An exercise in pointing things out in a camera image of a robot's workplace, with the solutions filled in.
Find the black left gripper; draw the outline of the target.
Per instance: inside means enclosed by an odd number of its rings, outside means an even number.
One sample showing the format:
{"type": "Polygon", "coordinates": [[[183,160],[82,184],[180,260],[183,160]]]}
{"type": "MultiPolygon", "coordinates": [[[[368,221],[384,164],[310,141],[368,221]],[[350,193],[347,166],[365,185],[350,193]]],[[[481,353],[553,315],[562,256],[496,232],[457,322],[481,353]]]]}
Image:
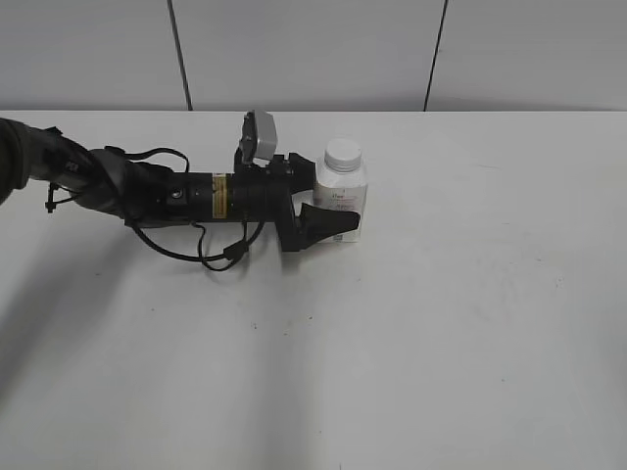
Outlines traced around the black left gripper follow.
{"type": "Polygon", "coordinates": [[[273,223],[280,249],[296,253],[328,238],[354,231],[361,216],[302,204],[295,215],[292,196],[315,186],[315,162],[298,153],[275,155],[260,166],[236,152],[231,176],[231,215],[240,220],[273,223]]]}

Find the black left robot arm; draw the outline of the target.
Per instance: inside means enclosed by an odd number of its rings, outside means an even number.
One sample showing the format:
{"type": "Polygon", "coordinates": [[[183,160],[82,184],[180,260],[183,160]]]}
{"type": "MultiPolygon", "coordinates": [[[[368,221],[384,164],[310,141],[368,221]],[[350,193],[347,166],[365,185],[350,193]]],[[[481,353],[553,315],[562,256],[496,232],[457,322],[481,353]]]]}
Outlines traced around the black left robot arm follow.
{"type": "Polygon", "coordinates": [[[355,211],[333,211],[293,197],[315,184],[315,164],[296,153],[279,155],[275,122],[266,112],[244,116],[230,173],[175,171],[149,163],[174,149],[142,153],[105,146],[87,150],[58,128],[37,128],[13,119],[1,121],[1,197],[42,180],[64,189],[79,206],[114,215],[136,234],[146,228],[193,223],[270,222],[280,248],[294,253],[358,228],[355,211]]]}

